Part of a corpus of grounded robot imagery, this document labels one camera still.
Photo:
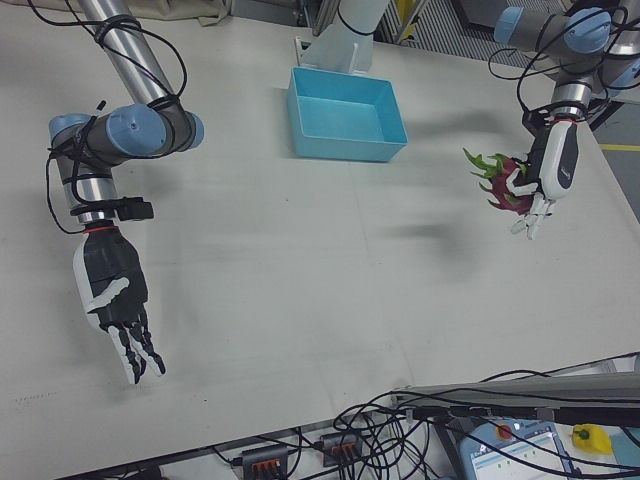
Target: blue plastic box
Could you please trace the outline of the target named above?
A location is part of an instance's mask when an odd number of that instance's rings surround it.
[[[301,157],[388,162],[407,144],[387,80],[295,67],[287,103]]]

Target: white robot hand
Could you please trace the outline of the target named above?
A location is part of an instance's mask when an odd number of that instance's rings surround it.
[[[512,228],[513,234],[527,231],[527,237],[535,240],[545,218],[551,216],[558,200],[569,193],[578,162],[577,125],[563,119],[542,129],[536,136],[528,155],[524,181],[516,182],[522,175],[515,171],[507,180],[507,188],[515,196],[533,194],[529,213]]]
[[[111,336],[130,384],[140,381],[147,364],[163,375],[164,362],[153,348],[144,309],[148,292],[138,252],[113,224],[85,234],[73,269],[89,323]]]

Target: white table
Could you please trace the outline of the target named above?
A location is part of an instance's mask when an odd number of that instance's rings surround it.
[[[126,384],[84,319],[44,194],[47,122],[129,103],[80,29],[0,5],[0,478],[52,478],[334,416],[392,387],[637,348],[640,228],[591,135],[540,239],[486,203],[462,147],[528,150],[513,85],[482,62],[376,45],[410,145],[388,165],[296,158],[288,27],[145,22],[183,52],[196,151],[115,170],[153,201],[125,224],[168,372]],[[169,76],[170,54],[156,50]],[[527,82],[532,103],[552,83]],[[65,205],[54,175],[54,202]]]

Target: red emergency stop button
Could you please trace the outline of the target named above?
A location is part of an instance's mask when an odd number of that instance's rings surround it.
[[[501,440],[511,440],[513,438],[511,427],[509,427],[509,425],[505,425],[504,423],[501,423],[496,427],[496,435]]]

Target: dragon fruit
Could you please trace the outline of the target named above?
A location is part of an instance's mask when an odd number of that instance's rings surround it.
[[[526,173],[526,166],[515,160],[509,158],[501,153],[491,155],[491,160],[495,160],[495,165],[490,165],[482,159],[482,155],[473,156],[466,149],[464,154],[467,159],[477,168],[483,171],[483,173],[471,172],[473,175],[491,182],[491,187],[487,187],[480,183],[480,188],[485,192],[491,193],[497,200],[489,203],[500,210],[509,210],[516,212],[518,215],[525,215],[531,210],[531,204],[533,203],[533,195],[524,195],[521,197],[514,196],[507,188],[507,178],[513,173],[514,170],[520,169],[524,174]]]

